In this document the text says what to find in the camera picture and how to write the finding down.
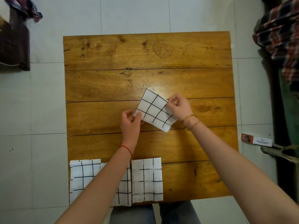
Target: floor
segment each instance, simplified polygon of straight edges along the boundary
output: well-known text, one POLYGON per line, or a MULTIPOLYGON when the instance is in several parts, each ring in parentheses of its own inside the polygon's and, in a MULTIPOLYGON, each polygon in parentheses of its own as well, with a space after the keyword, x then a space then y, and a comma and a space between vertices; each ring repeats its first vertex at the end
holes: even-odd
MULTIPOLYGON (((273 137, 269 82, 251 37, 261 0, 33 1, 44 18, 28 23, 31 71, 0 74, 0 223, 52 224, 68 207, 65 35, 229 30, 239 138, 273 137)), ((272 157, 239 148, 277 182, 272 157)), ((202 224, 248 223, 231 196, 192 203, 202 224)))

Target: red and black plaid cloth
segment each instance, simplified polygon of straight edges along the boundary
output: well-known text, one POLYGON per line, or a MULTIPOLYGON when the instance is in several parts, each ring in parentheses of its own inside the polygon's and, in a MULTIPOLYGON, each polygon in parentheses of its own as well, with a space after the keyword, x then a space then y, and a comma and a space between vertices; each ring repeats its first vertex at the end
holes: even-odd
POLYGON ((299 0, 289 0, 265 14, 253 40, 267 49, 299 99, 299 0))
POLYGON ((32 0, 5 0, 12 7, 22 11, 28 18, 33 18, 35 22, 42 19, 43 15, 37 11, 32 0))

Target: green fabric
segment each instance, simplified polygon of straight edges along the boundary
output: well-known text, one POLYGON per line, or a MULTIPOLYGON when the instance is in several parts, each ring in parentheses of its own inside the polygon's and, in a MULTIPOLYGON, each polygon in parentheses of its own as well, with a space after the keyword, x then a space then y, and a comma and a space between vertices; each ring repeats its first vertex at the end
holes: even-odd
POLYGON ((299 145, 299 102, 285 83, 281 70, 279 83, 289 138, 292 145, 299 145))

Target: jeans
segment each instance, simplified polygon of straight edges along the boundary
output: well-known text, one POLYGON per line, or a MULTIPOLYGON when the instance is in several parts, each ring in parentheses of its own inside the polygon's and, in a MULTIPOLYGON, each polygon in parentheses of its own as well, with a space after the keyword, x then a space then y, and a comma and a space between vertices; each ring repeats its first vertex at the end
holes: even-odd
MULTIPOLYGON (((200 224, 190 200, 160 203, 162 224, 200 224)), ((154 209, 151 204, 133 207, 115 207, 109 224, 156 224, 154 209)))

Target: red string bracelet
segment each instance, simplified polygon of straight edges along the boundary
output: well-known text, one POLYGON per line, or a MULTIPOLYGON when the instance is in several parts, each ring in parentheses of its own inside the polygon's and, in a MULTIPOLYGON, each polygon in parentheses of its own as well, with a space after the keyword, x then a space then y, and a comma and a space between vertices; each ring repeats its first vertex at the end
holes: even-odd
POLYGON ((133 155, 132 155, 132 153, 131 153, 131 151, 129 150, 128 147, 126 147, 126 146, 124 146, 124 145, 119 146, 119 148, 120 148, 120 147, 125 147, 125 148, 129 151, 129 153, 131 154, 131 158, 132 158, 133 155))

